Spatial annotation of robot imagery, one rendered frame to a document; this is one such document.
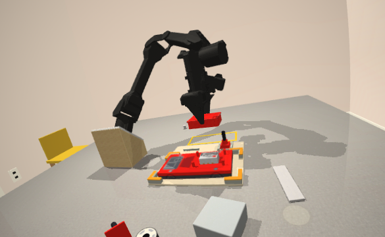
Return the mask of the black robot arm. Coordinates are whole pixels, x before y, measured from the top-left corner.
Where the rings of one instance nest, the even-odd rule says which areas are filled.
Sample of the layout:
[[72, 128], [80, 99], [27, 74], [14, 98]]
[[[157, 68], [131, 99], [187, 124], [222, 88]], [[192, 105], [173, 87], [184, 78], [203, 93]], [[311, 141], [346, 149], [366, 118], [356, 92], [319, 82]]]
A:
[[[167, 48], [164, 48], [159, 42], [157, 43], [157, 41], [163, 40], [168, 43]], [[189, 51], [180, 51], [177, 57], [177, 59], [183, 59], [186, 72], [201, 70], [205, 67], [209, 68], [224, 65], [229, 60], [226, 43], [221, 40], [211, 44], [199, 30], [191, 30], [187, 34], [167, 30], [163, 34], [154, 35], [145, 43], [143, 62], [130, 91], [123, 95], [113, 111], [113, 117], [117, 118], [115, 127], [121, 127], [132, 133], [134, 123], [138, 121], [143, 104], [145, 103], [142, 99], [142, 93], [153, 67], [156, 62], [168, 54], [170, 47], [173, 45], [189, 49]], [[209, 76], [207, 71], [205, 72], [201, 75], [201, 89], [203, 90], [209, 87], [222, 91], [226, 79], [222, 78], [221, 74]], [[121, 111], [123, 113], [121, 113]]]

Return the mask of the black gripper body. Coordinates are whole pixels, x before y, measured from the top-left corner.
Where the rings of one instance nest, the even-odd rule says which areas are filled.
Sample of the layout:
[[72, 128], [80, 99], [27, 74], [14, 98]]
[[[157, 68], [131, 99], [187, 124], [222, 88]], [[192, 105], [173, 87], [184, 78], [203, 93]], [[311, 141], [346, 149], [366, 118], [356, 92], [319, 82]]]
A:
[[214, 88], [207, 87], [207, 89], [201, 89], [201, 75], [203, 74], [203, 72], [205, 72], [205, 69], [195, 70], [186, 73], [185, 80], [188, 80], [190, 89], [188, 90], [188, 93], [185, 93], [181, 96], [181, 105], [202, 103], [206, 100], [206, 96], [209, 96], [210, 93], [216, 92], [216, 89]]

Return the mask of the white flat bar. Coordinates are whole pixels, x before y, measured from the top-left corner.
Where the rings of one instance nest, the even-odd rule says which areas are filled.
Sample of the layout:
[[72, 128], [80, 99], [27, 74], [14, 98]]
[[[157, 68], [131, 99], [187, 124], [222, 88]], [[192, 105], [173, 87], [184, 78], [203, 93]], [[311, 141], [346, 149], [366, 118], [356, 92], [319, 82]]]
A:
[[295, 180], [292, 178], [285, 165], [275, 166], [273, 169], [289, 202], [305, 201], [304, 195], [301, 193], [299, 187], [295, 183]]

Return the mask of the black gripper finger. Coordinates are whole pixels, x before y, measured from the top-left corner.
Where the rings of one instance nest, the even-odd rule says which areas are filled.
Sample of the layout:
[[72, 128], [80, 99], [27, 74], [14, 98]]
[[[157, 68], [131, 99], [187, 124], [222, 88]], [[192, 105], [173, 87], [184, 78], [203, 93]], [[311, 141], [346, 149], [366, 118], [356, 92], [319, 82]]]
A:
[[206, 102], [207, 100], [202, 103], [185, 105], [192, 112], [192, 114], [200, 124], [204, 124], [204, 105], [206, 104]]
[[211, 104], [211, 99], [213, 98], [214, 94], [211, 94], [209, 96], [206, 96], [206, 104], [204, 105], [204, 114], [210, 113], [210, 104]]

